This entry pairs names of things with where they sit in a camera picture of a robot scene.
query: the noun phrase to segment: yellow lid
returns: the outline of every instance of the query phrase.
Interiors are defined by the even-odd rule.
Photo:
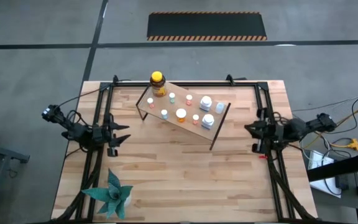
[[[155,82],[159,82],[162,80],[162,73],[159,71],[155,71],[152,73],[152,80]]]

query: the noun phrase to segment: green paper plant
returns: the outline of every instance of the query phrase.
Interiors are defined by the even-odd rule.
[[[107,212],[107,218],[109,218],[114,212],[117,213],[118,218],[125,218],[124,204],[125,200],[129,197],[133,186],[121,186],[119,179],[109,169],[108,177],[109,188],[93,188],[82,190],[86,195],[91,198],[105,202],[104,205],[98,211],[100,213]]]

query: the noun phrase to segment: yellow striped border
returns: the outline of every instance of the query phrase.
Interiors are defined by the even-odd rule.
[[[150,36],[148,41],[265,41],[261,35],[233,35],[233,36]]]
[[[178,11],[178,12],[152,12],[151,14],[260,14],[257,11],[244,11],[244,12],[218,12],[218,11],[210,11],[210,12],[203,12],[203,11]]]

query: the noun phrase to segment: white cap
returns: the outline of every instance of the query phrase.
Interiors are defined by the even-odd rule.
[[[201,102],[203,104],[208,105],[208,104],[212,103],[212,100],[211,100],[211,97],[209,97],[209,96],[203,96],[203,98],[201,99]]]
[[[212,123],[214,122],[214,116],[212,116],[211,114],[206,114],[203,118],[203,121],[205,123]]]
[[[186,110],[185,109],[178,109],[177,110],[177,117],[178,118],[184,118],[186,116]]]

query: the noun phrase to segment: black floor mat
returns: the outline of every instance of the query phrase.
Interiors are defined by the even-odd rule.
[[[153,12],[149,41],[266,40],[259,12]]]

